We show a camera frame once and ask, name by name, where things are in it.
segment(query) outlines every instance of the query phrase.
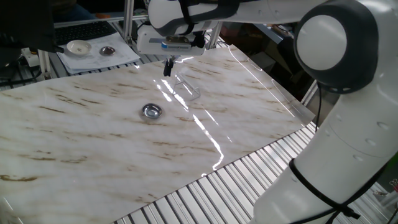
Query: metal bowl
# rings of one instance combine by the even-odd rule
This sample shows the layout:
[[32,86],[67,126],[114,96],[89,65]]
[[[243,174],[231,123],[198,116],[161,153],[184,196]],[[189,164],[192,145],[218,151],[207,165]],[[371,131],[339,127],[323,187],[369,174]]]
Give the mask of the metal bowl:
[[156,104],[148,103],[144,107],[142,107],[142,113],[147,118],[157,119],[162,115],[162,108]]
[[101,48],[101,50],[99,50],[99,53],[102,56],[111,56],[111,55],[114,55],[115,52],[116,51],[113,47],[103,47],[103,48]]

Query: small dish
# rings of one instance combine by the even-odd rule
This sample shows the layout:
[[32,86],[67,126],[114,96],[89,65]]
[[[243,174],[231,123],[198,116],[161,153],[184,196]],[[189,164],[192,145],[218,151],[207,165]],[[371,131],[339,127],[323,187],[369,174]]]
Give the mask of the small dish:
[[91,51],[91,44],[84,40],[73,40],[67,44],[67,49],[74,55],[84,56]]
[[99,54],[102,56],[112,56],[116,50],[113,47],[103,47],[101,50],[99,50]]
[[154,103],[148,103],[142,108],[142,113],[147,118],[157,119],[162,115],[162,108]]

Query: white marble table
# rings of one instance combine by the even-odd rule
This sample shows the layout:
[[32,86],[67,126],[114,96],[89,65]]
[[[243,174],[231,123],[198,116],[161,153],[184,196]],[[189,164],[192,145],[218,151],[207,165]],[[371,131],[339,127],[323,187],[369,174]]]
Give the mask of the white marble table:
[[[313,118],[236,47],[162,71],[156,62],[0,92],[0,217],[108,224]],[[183,85],[173,96],[176,73],[201,97]],[[163,115],[143,119],[146,103]]]

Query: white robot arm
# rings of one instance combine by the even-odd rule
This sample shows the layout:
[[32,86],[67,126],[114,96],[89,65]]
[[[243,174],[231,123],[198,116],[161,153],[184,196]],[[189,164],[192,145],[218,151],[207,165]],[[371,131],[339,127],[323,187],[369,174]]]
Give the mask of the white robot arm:
[[148,8],[150,25],[138,30],[137,46],[142,54],[201,55],[205,48],[192,42],[218,21],[297,22],[322,2],[325,0],[152,0]]
[[[300,21],[295,36],[299,63],[324,90],[341,94],[307,148],[257,200],[251,223],[331,223],[336,210],[357,217],[347,202],[398,151],[397,1],[201,2],[214,1],[152,0],[153,27],[139,30],[138,49],[197,55],[203,52],[192,45],[197,32],[217,21]],[[215,13],[220,7],[227,13]],[[147,44],[153,45],[146,51]]]

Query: power strip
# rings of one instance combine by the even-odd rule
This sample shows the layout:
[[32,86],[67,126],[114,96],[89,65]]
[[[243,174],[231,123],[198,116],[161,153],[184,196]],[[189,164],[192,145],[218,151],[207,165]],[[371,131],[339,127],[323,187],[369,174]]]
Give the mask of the power strip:
[[32,54],[29,48],[22,49],[22,55],[26,58],[29,67],[40,65],[39,56]]

